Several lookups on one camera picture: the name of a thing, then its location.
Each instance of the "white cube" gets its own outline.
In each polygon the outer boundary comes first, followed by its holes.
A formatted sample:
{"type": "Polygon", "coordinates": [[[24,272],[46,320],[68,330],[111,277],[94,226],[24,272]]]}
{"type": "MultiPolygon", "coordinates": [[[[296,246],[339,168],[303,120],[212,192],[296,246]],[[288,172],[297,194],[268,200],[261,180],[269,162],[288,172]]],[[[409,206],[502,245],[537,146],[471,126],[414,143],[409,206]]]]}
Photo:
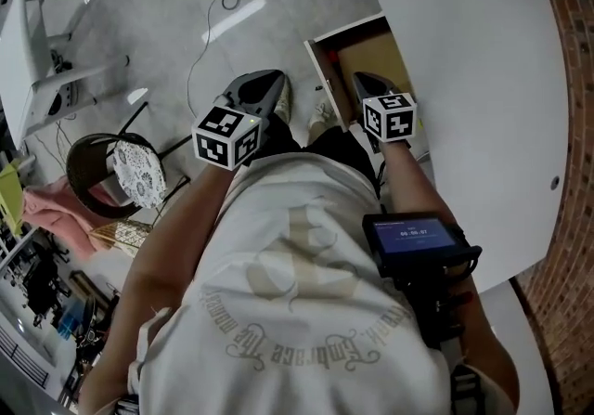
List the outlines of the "white cube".
{"type": "Polygon", "coordinates": [[[260,148],[262,119],[227,107],[212,106],[192,124],[198,159],[230,171],[260,148]]]}
{"type": "Polygon", "coordinates": [[[365,98],[363,123],[365,129],[383,143],[414,137],[417,102],[409,93],[365,98]]]}

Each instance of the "person's left arm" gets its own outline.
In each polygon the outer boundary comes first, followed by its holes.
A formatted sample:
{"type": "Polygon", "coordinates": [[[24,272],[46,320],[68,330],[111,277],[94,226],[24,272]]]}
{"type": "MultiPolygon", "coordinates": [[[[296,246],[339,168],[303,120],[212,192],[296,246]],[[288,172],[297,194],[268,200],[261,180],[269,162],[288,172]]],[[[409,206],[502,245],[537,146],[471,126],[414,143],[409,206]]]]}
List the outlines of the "person's left arm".
{"type": "Polygon", "coordinates": [[[209,165],[142,244],[123,285],[101,359],[84,381],[81,413],[96,413],[126,395],[140,326],[160,309],[180,306],[234,175],[209,165]]]}

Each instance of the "person's right arm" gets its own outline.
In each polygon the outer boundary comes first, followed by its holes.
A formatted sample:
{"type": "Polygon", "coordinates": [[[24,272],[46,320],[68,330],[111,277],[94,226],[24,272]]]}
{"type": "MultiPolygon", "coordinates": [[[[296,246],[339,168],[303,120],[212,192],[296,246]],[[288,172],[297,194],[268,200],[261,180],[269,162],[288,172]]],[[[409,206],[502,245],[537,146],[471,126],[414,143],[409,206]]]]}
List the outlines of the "person's right arm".
{"type": "MultiPolygon", "coordinates": [[[[439,214],[444,222],[456,224],[452,211],[404,143],[383,144],[382,152],[396,212],[434,212],[439,214]]],[[[457,317],[465,326],[465,331],[460,337],[465,362],[495,381],[517,409],[520,389],[516,369],[510,355],[491,331],[472,277],[454,285],[452,292],[471,292],[473,296],[469,303],[459,306],[457,310],[457,317]]]]}

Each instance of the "black shorts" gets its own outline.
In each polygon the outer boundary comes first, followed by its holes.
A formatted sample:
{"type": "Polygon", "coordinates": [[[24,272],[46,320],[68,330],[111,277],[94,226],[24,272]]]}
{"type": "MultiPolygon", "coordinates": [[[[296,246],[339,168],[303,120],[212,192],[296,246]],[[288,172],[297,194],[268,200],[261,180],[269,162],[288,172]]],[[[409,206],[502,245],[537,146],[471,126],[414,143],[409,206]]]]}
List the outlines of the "black shorts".
{"type": "Polygon", "coordinates": [[[380,186],[369,156],[350,131],[344,133],[340,126],[334,126],[326,130],[312,144],[302,148],[293,139],[290,128],[276,114],[272,113],[269,121],[270,124],[265,131],[268,139],[255,153],[254,159],[276,156],[285,152],[312,152],[356,169],[369,180],[376,194],[380,195],[380,186]]]}

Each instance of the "white t-shirt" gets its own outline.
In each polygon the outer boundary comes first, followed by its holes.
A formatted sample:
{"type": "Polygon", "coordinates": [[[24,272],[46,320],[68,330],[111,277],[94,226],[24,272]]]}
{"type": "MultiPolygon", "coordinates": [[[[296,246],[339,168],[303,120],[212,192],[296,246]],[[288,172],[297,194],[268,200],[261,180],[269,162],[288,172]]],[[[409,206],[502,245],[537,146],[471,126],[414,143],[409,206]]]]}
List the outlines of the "white t-shirt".
{"type": "MultiPolygon", "coordinates": [[[[148,351],[141,331],[140,413],[450,413],[444,357],[369,256],[361,222],[380,211],[366,178],[329,159],[254,162],[148,351]]],[[[487,413],[513,413],[497,400],[487,413]]]]}

